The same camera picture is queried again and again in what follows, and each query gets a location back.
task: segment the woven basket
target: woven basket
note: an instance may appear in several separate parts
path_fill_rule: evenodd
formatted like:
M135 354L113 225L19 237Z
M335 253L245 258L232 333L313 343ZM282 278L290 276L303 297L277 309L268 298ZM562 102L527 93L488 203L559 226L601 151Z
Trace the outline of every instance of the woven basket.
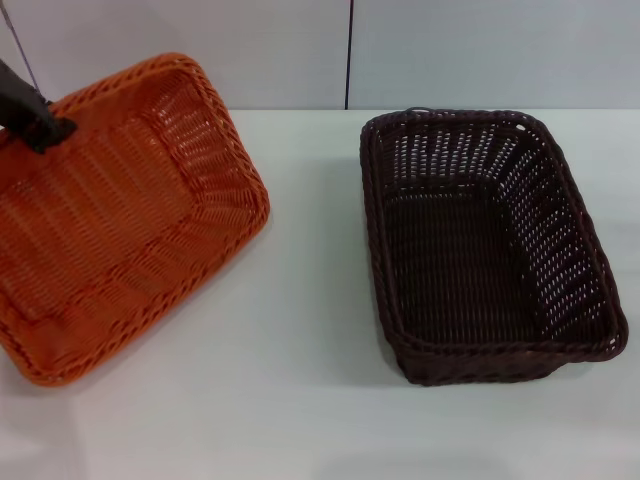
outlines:
M380 321L409 381L518 382L624 349L607 258L541 122L411 109L367 123L360 155Z
M262 228L267 192L191 59L140 63L52 106L37 155L0 136L0 341L69 383L140 336Z

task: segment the woven pattern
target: woven pattern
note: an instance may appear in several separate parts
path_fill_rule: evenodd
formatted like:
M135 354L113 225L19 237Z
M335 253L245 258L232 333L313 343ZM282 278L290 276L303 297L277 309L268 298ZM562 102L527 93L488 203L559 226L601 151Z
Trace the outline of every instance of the woven pattern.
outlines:
M43 157L0 136L0 341L71 382L141 335L265 224L269 200L201 68L167 54L52 106Z
M546 127L411 109L361 137L380 321L407 378L516 382L618 355L609 264Z

